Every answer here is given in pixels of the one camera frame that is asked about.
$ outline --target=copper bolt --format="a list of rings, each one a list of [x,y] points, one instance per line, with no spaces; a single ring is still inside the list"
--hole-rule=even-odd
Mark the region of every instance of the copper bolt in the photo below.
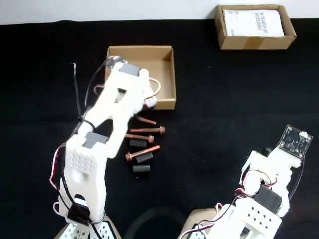
[[[141,135],[136,135],[136,134],[125,134],[125,138],[137,138],[137,139],[143,139],[146,140],[149,143],[153,143],[154,142],[154,136],[153,135],[149,135],[149,136],[141,136]]]
[[[141,122],[145,122],[145,123],[150,123],[150,124],[154,124],[156,125],[157,123],[153,120],[149,120],[149,119],[146,119],[146,118],[143,118],[143,117],[140,117],[140,116],[136,116],[136,119],[138,121],[141,121]]]
[[[165,133],[165,127],[160,126],[159,128],[132,128],[130,129],[130,132],[132,133],[138,133],[138,132],[148,132],[148,133]]]
[[[160,149],[160,146],[156,145],[156,146],[154,146],[152,148],[147,148],[147,149],[144,149],[144,150],[136,152],[136,153],[129,153],[128,152],[127,154],[125,154],[125,158],[126,158],[127,161],[131,161],[132,158],[135,158],[137,156],[140,156],[140,155],[143,155],[143,154],[146,154],[146,153],[153,152],[153,151],[158,150],[158,149]]]

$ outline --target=white wall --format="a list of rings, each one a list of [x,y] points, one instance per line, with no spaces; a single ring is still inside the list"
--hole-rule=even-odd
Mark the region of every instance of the white wall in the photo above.
[[[282,4],[291,18],[319,17],[318,0],[0,0],[0,24],[59,20],[213,18],[218,4]]]

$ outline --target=white robotic arm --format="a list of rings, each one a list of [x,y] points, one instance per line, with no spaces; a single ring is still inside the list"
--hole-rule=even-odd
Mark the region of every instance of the white robotic arm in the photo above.
[[[207,239],[272,239],[289,210],[291,167],[300,167],[312,139],[288,125],[274,150],[252,151],[240,177],[246,197],[224,205]]]
[[[153,94],[148,70],[117,61],[117,58],[109,59],[114,64],[104,89],[95,105],[84,115],[77,133],[65,144],[59,214],[76,224],[85,236],[90,231],[93,233],[88,222],[99,228],[104,218],[107,159],[116,156],[127,132],[128,121]],[[109,138],[93,132],[106,120],[113,121]]]

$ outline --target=cardboard box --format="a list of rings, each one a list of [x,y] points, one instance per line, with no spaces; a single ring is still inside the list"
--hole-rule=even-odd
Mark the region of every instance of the cardboard box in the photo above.
[[[157,79],[161,90],[155,110],[174,110],[176,102],[174,55],[171,46],[110,46],[107,57],[123,56],[130,64],[147,69]],[[151,82],[156,90],[156,83]]]
[[[277,10],[285,36],[227,36],[223,9],[227,10]],[[215,24],[218,42],[222,50],[277,50],[287,49],[295,40],[296,33],[284,6],[280,5],[219,5],[217,7]]]

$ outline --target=white paper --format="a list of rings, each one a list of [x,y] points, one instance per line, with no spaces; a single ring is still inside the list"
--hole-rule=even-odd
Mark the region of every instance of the white paper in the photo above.
[[[228,36],[284,36],[277,10],[226,10]]]

